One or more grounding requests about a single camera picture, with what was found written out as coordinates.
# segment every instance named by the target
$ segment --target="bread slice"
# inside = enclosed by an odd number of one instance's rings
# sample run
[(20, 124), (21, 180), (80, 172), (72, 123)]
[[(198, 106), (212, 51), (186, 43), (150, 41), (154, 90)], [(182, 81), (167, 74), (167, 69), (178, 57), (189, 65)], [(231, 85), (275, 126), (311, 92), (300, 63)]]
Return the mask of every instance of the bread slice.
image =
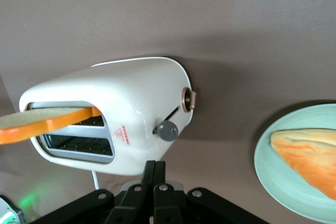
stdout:
[(308, 184), (336, 200), (336, 130), (276, 131), (271, 133), (270, 142)]
[(33, 109), (6, 115), (0, 118), (0, 144), (23, 141), (99, 115), (95, 107)]

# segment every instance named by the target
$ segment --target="plate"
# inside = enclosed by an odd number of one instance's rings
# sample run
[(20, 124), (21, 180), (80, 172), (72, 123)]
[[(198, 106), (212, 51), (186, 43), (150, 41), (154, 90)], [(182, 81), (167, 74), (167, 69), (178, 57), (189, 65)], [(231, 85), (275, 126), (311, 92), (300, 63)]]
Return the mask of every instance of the plate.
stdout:
[(293, 111), (268, 127), (256, 146), (256, 173), (266, 191), (288, 209), (312, 220), (336, 223), (336, 200), (310, 186), (270, 145), (272, 132), (304, 128), (336, 130), (336, 104), (314, 105)]

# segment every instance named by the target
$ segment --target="toaster slot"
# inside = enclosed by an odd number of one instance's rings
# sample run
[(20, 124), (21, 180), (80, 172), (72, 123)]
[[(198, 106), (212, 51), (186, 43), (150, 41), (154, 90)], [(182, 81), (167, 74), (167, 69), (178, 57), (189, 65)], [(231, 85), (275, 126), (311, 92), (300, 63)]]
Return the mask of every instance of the toaster slot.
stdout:
[[(87, 102), (34, 102), (28, 109), (87, 107)], [(109, 164), (114, 159), (113, 139), (104, 115), (95, 116), (37, 137), (46, 153), (54, 157)]]
[(74, 125), (82, 125), (82, 126), (104, 126), (104, 121), (101, 116), (94, 116), (92, 118), (86, 119)]

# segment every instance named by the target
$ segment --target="toaster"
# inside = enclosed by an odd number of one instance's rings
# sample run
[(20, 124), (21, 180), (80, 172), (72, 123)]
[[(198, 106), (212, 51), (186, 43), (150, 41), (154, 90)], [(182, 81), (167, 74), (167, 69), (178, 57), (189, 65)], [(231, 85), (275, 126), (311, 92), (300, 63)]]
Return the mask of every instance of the toaster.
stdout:
[(100, 116), (31, 137), (46, 160), (108, 174), (137, 175), (190, 123), (196, 93), (185, 69), (166, 57), (111, 61), (38, 84), (20, 111), (98, 108)]

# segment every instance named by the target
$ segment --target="gray knob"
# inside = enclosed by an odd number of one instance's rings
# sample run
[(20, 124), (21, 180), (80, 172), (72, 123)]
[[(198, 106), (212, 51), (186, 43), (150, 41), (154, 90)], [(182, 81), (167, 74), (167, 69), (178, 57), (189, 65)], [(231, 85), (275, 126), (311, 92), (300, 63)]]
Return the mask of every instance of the gray knob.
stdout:
[(163, 121), (153, 130), (153, 134), (157, 134), (165, 141), (173, 141), (179, 135), (179, 130), (175, 123), (171, 121)]

